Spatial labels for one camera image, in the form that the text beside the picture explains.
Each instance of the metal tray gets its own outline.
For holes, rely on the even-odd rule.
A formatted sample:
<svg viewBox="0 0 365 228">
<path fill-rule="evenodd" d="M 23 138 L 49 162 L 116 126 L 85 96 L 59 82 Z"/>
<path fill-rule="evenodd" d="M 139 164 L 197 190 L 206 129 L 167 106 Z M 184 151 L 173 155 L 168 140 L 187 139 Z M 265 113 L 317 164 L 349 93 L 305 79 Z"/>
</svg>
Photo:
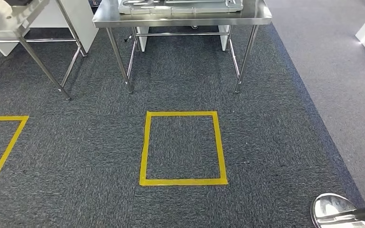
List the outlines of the metal tray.
<svg viewBox="0 0 365 228">
<path fill-rule="evenodd" d="M 118 0 L 123 14 L 225 13 L 243 9 L 242 0 Z"/>
</svg>

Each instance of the steel table leg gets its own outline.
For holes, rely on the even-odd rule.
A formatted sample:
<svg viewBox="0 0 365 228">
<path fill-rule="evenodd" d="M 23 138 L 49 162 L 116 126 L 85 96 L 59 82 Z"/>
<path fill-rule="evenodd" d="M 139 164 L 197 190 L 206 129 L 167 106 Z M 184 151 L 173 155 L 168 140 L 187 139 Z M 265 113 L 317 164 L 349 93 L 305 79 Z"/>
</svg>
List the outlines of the steel table leg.
<svg viewBox="0 0 365 228">
<path fill-rule="evenodd" d="M 69 77 L 70 72 L 71 72 L 71 70 L 73 68 L 73 65 L 75 64 L 76 58 L 79 55 L 80 50 L 81 50 L 81 46 L 78 46 L 76 52 L 73 54 L 73 57 L 72 57 L 72 60 L 70 61 L 70 64 L 69 64 L 68 69 L 67 69 L 67 72 L 65 73 L 65 76 L 62 79 L 62 82 L 61 82 L 61 86 L 62 87 L 65 87 L 65 83 L 68 80 L 68 77 Z"/>
<path fill-rule="evenodd" d="M 19 37 L 19 42 L 23 45 L 23 47 L 26 49 L 26 51 L 31 55 L 31 57 L 36 61 L 36 63 L 40 66 L 40 68 L 44 71 L 44 73 L 48 76 L 48 78 L 54 83 L 54 85 L 57 87 L 57 89 L 62 93 L 62 95 L 65 97 L 65 99 L 69 100 L 70 96 L 64 88 L 59 84 L 59 82 L 54 78 L 54 76 L 51 74 L 51 72 L 46 68 L 46 66 L 42 63 L 42 61 L 39 59 L 39 57 L 36 55 L 34 50 L 30 47 L 30 45 L 27 43 L 27 41 L 23 37 Z"/>
<path fill-rule="evenodd" d="M 227 35 L 227 39 L 226 39 L 226 46 L 224 47 L 224 49 L 227 51 L 229 48 L 229 40 L 230 40 L 230 36 L 231 36 L 231 29 L 232 29 L 232 25 L 229 25 L 229 31 L 228 31 L 228 35 Z"/>
<path fill-rule="evenodd" d="M 140 48 L 141 45 L 140 45 L 140 42 L 139 42 L 139 38 L 136 37 L 136 35 L 138 34 L 138 29 L 137 29 L 137 27 L 133 27 L 132 30 L 133 30 L 133 33 L 134 33 L 135 42 L 137 43 L 136 50 L 141 51 L 141 48 Z"/>
<path fill-rule="evenodd" d="M 238 75 L 239 78 L 237 79 L 236 90 L 235 90 L 236 93 L 239 93 L 240 90 L 241 90 L 241 84 L 242 84 L 242 81 L 243 81 L 243 78 L 244 78 L 244 68 L 245 68 L 246 63 L 247 63 L 247 57 L 250 56 L 252 46 L 254 45 L 254 41 L 255 41 L 255 37 L 257 35 L 257 31 L 258 31 L 258 25 L 252 26 L 252 30 L 251 30 L 251 34 L 250 34 L 250 40 L 248 41 L 246 54 L 244 56 L 244 61 L 243 61 L 243 64 L 241 65 L 240 74 Z"/>
<path fill-rule="evenodd" d="M 237 65 L 236 54 L 234 53 L 233 43 L 231 39 L 228 40 L 228 44 L 230 46 L 230 54 L 231 58 L 233 59 L 234 69 L 236 70 L 236 78 L 238 80 L 240 78 L 240 70 L 239 70 L 239 65 Z"/>
<path fill-rule="evenodd" d="M 56 0 L 56 1 L 57 1 L 57 5 L 58 5 L 59 9 L 61 10 L 62 15 L 64 16 L 65 21 L 68 24 L 70 33 L 72 34 L 73 38 L 76 39 L 76 44 L 77 44 L 77 47 L 80 48 L 80 53 L 82 54 L 83 57 L 86 57 L 87 52 L 83 48 L 82 43 L 80 42 L 79 36 L 77 35 L 77 33 L 75 31 L 75 28 L 73 27 L 73 24 L 70 21 L 69 16 L 68 16 L 67 12 L 64 9 L 64 6 L 62 5 L 62 2 L 60 0 Z"/>
<path fill-rule="evenodd" d="M 93 5 L 91 7 L 98 7 L 100 4 L 97 3 L 97 0 L 92 0 Z"/>
<path fill-rule="evenodd" d="M 124 78 L 125 84 L 128 86 L 128 92 L 132 93 L 134 91 L 134 89 L 132 88 L 132 85 L 129 81 L 129 77 L 125 72 L 124 64 L 122 63 L 122 59 L 121 59 L 121 54 L 119 53 L 117 42 L 115 41 L 115 38 L 114 38 L 113 29 L 112 28 L 106 28 L 106 30 L 107 30 L 108 36 L 110 38 L 111 46 L 113 47 L 115 57 L 117 58 L 117 62 L 118 62 L 118 65 L 120 67 L 122 77 Z"/>
</svg>

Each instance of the gray carpet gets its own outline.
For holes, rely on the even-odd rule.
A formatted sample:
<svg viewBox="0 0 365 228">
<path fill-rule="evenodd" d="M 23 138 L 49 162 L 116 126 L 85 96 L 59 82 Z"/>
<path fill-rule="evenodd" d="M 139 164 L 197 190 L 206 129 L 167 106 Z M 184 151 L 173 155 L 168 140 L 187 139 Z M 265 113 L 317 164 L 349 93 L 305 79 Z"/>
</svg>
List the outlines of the gray carpet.
<svg viewBox="0 0 365 228">
<path fill-rule="evenodd" d="M 241 94 L 218 37 L 149 38 L 128 94 L 100 30 L 66 85 L 72 101 L 15 48 L 0 61 L 0 115 L 30 118 L 0 172 L 0 226 L 311 227 L 314 197 L 346 194 L 268 29 L 259 30 Z M 234 28 L 239 62 L 249 32 Z M 126 63 L 130 31 L 115 33 Z M 58 77 L 75 50 L 32 46 Z M 228 185 L 139 186 L 145 113 L 176 110 L 218 111 Z M 0 126 L 0 140 L 12 134 Z M 218 177 L 215 156 L 209 118 L 153 120 L 148 178 Z"/>
</svg>

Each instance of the floor marking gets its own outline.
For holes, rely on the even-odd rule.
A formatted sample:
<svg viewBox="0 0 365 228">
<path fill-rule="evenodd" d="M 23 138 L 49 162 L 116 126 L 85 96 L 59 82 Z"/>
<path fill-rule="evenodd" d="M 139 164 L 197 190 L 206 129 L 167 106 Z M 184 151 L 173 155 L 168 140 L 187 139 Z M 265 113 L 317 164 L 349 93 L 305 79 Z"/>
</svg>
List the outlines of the floor marking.
<svg viewBox="0 0 365 228">
<path fill-rule="evenodd" d="M 5 152 L 0 158 L 0 170 L 3 167 L 3 164 L 5 164 L 6 159 L 8 158 L 10 152 L 12 151 L 12 148 L 15 145 L 16 140 L 18 139 L 28 119 L 29 119 L 28 116 L 0 116 L 0 121 L 20 121 L 18 128 L 16 129 L 12 139 L 9 142 L 9 145 L 6 147 Z"/>
<path fill-rule="evenodd" d="M 215 130 L 216 150 L 219 161 L 220 178 L 214 179 L 146 179 L 147 156 L 149 149 L 150 124 L 153 116 L 212 116 Z M 142 149 L 141 172 L 139 184 L 142 186 L 167 186 L 167 185 L 223 185 L 228 184 L 226 167 L 224 165 L 223 147 L 219 128 L 218 113 L 216 111 L 199 112 L 147 112 L 144 128 L 144 146 Z"/>
</svg>

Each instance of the stainless steel table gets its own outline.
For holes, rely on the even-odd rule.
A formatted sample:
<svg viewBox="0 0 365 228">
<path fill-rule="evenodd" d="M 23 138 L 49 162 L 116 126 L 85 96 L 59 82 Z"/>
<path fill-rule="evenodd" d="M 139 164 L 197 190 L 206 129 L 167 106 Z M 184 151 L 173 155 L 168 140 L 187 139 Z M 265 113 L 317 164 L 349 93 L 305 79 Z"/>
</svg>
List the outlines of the stainless steel table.
<svg viewBox="0 0 365 228">
<path fill-rule="evenodd" d="M 48 4 L 49 0 L 33 0 L 27 6 L 9 6 L 4 1 L 0 0 L 0 43 L 21 43 L 22 46 L 27 50 L 27 52 L 33 57 L 40 68 L 48 76 L 48 78 L 54 83 L 57 89 L 62 93 L 65 99 L 70 99 L 68 93 L 64 90 L 67 78 L 72 70 L 72 67 L 76 61 L 79 52 L 82 56 L 86 56 L 87 53 L 84 50 L 82 44 L 80 43 L 79 37 L 77 36 L 75 29 L 64 10 L 64 7 L 60 0 L 55 0 L 58 4 L 59 9 L 62 12 L 68 26 L 69 30 L 74 38 L 72 39 L 25 39 L 23 35 L 28 31 L 29 25 L 36 19 L 38 14 L 44 9 Z M 45 67 L 42 61 L 39 59 L 37 54 L 28 44 L 29 42 L 76 42 L 77 50 L 73 55 L 71 63 L 65 73 L 62 83 L 59 83 L 51 72 Z"/>
<path fill-rule="evenodd" d="M 134 91 L 131 83 L 131 69 L 134 59 L 134 52 L 138 50 L 137 37 L 149 36 L 189 36 L 189 35 L 227 35 L 227 43 L 230 47 L 230 53 L 233 58 L 236 69 L 237 84 L 235 92 L 239 93 L 242 80 L 244 77 L 244 68 L 246 60 L 250 55 L 254 45 L 255 36 L 260 25 L 267 25 L 272 21 L 272 15 L 264 0 L 243 0 L 243 10 L 234 13 L 202 13 L 202 14 L 120 14 L 118 12 L 118 0 L 103 0 L 93 17 L 93 23 L 97 28 L 106 28 L 110 37 L 111 45 L 114 49 L 115 56 L 128 91 Z M 203 32 L 203 33 L 138 33 L 136 27 L 160 27 L 160 26 L 220 26 L 230 25 L 227 32 Z M 231 42 L 231 27 L 233 25 L 252 25 L 250 39 L 247 45 L 241 69 L 238 68 L 237 60 L 234 54 L 233 44 Z M 112 28 L 114 27 L 133 27 L 134 44 L 129 61 L 128 69 L 125 70 L 117 43 L 114 39 Z"/>
</svg>

